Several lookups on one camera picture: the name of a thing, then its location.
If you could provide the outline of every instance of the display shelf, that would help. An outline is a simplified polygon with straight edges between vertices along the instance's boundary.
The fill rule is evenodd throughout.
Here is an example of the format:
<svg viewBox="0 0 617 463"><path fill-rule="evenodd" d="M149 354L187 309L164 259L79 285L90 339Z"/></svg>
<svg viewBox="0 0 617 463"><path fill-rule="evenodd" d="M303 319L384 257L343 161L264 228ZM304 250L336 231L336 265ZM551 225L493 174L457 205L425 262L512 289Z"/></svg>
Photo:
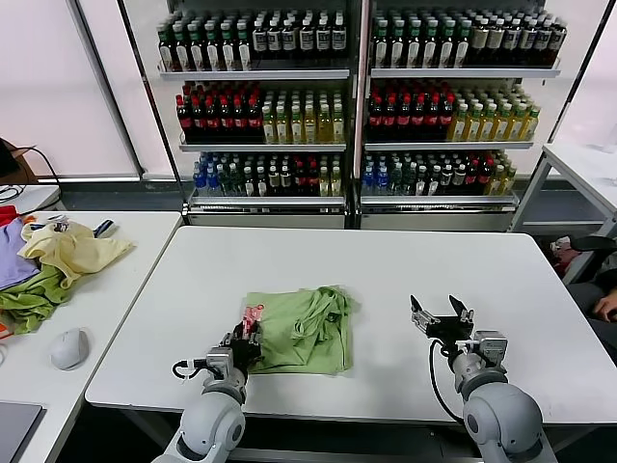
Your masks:
<svg viewBox="0 0 617 463"><path fill-rule="evenodd" d="M184 152L199 151L263 151L263 152L344 152L344 144L332 145L228 145L228 144L180 144Z"/></svg>
<svg viewBox="0 0 617 463"><path fill-rule="evenodd" d="M533 142L389 142L365 143L365 151L527 150Z"/></svg>

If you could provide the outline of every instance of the computer mouse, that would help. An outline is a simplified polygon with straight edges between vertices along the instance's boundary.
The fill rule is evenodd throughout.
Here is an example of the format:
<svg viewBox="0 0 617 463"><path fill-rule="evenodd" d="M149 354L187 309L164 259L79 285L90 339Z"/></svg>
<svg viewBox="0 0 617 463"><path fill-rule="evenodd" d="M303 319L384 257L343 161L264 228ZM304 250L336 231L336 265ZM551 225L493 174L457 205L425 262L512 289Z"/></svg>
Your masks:
<svg viewBox="0 0 617 463"><path fill-rule="evenodd" d="M62 333L50 346L51 363L59 369L69 369L81 364L88 354L88 337L79 328Z"/></svg>

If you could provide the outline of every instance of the floor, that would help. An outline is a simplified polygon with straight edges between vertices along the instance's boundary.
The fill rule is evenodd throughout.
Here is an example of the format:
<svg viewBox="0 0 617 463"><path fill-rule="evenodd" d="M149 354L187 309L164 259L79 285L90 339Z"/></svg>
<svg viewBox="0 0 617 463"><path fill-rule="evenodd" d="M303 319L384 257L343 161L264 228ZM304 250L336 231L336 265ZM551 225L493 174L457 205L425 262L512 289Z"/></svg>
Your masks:
<svg viewBox="0 0 617 463"><path fill-rule="evenodd" d="M110 192L83 187L67 188L63 202L68 210L181 210L182 200L173 185L148 192ZM593 230L602 217L576 191L569 188L542 193L529 215L533 231L552 234L555 228L543 224L552 220L581 221L581 231ZM177 426L178 415L167 417ZM558 453L560 463L617 461L617 426L599 428ZM460 432L415 426L382 426L361 423L291 422L248 419L242 446L310 451L430 455L439 461L441 452L472 451L469 438ZM64 446L59 463L126 461L148 463L158 448L121 412L94 408L88 404Z"/></svg>

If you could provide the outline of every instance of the beverage bottle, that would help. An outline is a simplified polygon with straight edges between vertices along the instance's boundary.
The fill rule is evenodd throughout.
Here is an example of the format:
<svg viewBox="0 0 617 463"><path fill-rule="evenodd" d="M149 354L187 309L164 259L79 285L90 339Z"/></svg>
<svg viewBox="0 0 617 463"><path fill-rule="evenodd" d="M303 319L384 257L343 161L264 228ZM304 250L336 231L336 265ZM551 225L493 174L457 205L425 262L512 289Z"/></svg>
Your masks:
<svg viewBox="0 0 617 463"><path fill-rule="evenodd" d="M219 43L216 38L216 31L214 30L214 22L205 23L205 35L207 38L206 50L208 52L208 60L210 62L210 68L214 71L221 70L220 65L220 50Z"/></svg>
<svg viewBox="0 0 617 463"><path fill-rule="evenodd" d="M521 39L516 50L516 63L519 66L526 66L531 63L531 48L538 36L536 24L537 21L535 19L530 19L526 27L521 30Z"/></svg>
<svg viewBox="0 0 617 463"><path fill-rule="evenodd" d="M533 43L533 48L531 48L531 57L529 61L534 67L541 67L544 65L551 35L552 21L546 20L542 24L542 27L538 29L536 41Z"/></svg>
<svg viewBox="0 0 617 463"><path fill-rule="evenodd" d="M555 23L552 25L552 34L550 35L549 47L544 58L545 68L552 68L555 64L561 45L563 45L563 41L568 35L568 29L566 29L567 26L568 23L561 18L557 18Z"/></svg>
<svg viewBox="0 0 617 463"><path fill-rule="evenodd" d="M442 100L440 107L440 119L439 119L439 136L438 140L443 141L452 125L452 114L454 113L454 94L448 94L446 98Z"/></svg>
<svg viewBox="0 0 617 463"><path fill-rule="evenodd" d="M386 19L380 19L377 22L379 29L377 29L377 37L373 43L373 67L385 68L388 52L388 41L386 40L386 34L388 32L388 21Z"/></svg>
<svg viewBox="0 0 617 463"><path fill-rule="evenodd" d="M345 120L343 119L342 103L335 103L335 112L332 118L332 128L334 142L337 144L345 143Z"/></svg>
<svg viewBox="0 0 617 463"><path fill-rule="evenodd" d="M420 167L417 168L416 196L424 195L424 187L426 186L426 171L427 168L424 165L420 165Z"/></svg>
<svg viewBox="0 0 617 463"><path fill-rule="evenodd" d="M319 143L327 144L333 140L332 120L330 119L330 107L328 103L322 102L319 111L319 128L317 132Z"/></svg>
<svg viewBox="0 0 617 463"><path fill-rule="evenodd" d="M478 138L478 130L480 128L480 115L482 114L482 104L476 103L468 114L465 122L465 130L461 136L464 142L475 142Z"/></svg>
<svg viewBox="0 0 617 463"><path fill-rule="evenodd" d="M500 17L489 31L489 37L486 40L486 56L484 62L487 67L494 67L499 64L501 55L500 49L504 35L503 18Z"/></svg>
<svg viewBox="0 0 617 463"><path fill-rule="evenodd" d="M468 53L468 64L473 67L481 67L484 58L484 48L489 38L489 19L483 17L478 24L473 26L471 47Z"/></svg>
<svg viewBox="0 0 617 463"><path fill-rule="evenodd" d="M319 19L319 28L317 29L317 56L318 60L325 62L330 58L330 49L332 43L332 30L328 25L328 18L322 16Z"/></svg>
<svg viewBox="0 0 617 463"><path fill-rule="evenodd" d="M456 42L456 51L453 53L454 59L452 62L453 68L462 68L467 59L469 50L469 36L471 35L471 21L464 19L461 21L461 30L459 39Z"/></svg>
<svg viewBox="0 0 617 463"><path fill-rule="evenodd" d="M533 140L533 134L538 126L538 116L540 115L540 106L533 106L529 116L524 120L523 128L521 129L521 141L530 142Z"/></svg>
<svg viewBox="0 0 617 463"><path fill-rule="evenodd" d="M281 57L282 51L282 32L279 28L279 22L275 18L270 19L270 29L268 29L267 34L270 58L278 60Z"/></svg>
<svg viewBox="0 0 617 463"><path fill-rule="evenodd" d="M455 24L456 23L453 19L448 19L445 22L445 26L443 28L443 38L440 46L439 62L437 65L438 68L450 67L450 58L452 56L452 49L454 45L454 39L452 36L454 35Z"/></svg>
<svg viewBox="0 0 617 463"><path fill-rule="evenodd" d="M527 105L524 103L519 104L519 106L514 111L514 117L510 120L508 127L503 134L503 138L509 142L518 142L521 138L521 129L523 128L524 118L527 112Z"/></svg>
<svg viewBox="0 0 617 463"><path fill-rule="evenodd" d="M495 111L497 105L489 103L487 110L483 116L480 117L480 128L478 129L478 142L488 142L491 140L491 133L493 133L493 125L495 124Z"/></svg>
<svg viewBox="0 0 617 463"><path fill-rule="evenodd" d="M435 48L437 47L437 19L429 19L426 29L426 39L424 40L424 50L422 53L422 67L435 67Z"/></svg>
<svg viewBox="0 0 617 463"><path fill-rule="evenodd" d="M289 121L287 120L285 107L280 100L279 106L277 106L277 137L279 145L287 145L289 143Z"/></svg>
<svg viewBox="0 0 617 463"><path fill-rule="evenodd" d="M300 114L299 104L291 106L291 136L294 145L301 145L303 143L302 114Z"/></svg>
<svg viewBox="0 0 617 463"><path fill-rule="evenodd" d="M396 19L394 21L394 36L390 44L389 66L391 68L400 68L401 57L403 56L403 27L405 21Z"/></svg>

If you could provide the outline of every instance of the metal shelf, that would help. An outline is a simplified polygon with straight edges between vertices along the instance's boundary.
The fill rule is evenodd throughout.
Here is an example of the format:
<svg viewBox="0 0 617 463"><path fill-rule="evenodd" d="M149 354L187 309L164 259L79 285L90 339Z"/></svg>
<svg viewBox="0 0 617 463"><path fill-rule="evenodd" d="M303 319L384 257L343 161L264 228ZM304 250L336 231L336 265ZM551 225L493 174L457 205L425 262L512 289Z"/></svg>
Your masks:
<svg viewBox="0 0 617 463"><path fill-rule="evenodd" d="M180 150L184 152L195 151L264 151L264 152L344 152L346 145L202 145L180 144Z"/></svg>
<svg viewBox="0 0 617 463"><path fill-rule="evenodd" d="M365 143L365 151L527 150L533 142L391 142Z"/></svg>
<svg viewBox="0 0 617 463"><path fill-rule="evenodd" d="M161 72L166 81L186 80L345 80L349 69L267 69Z"/></svg>

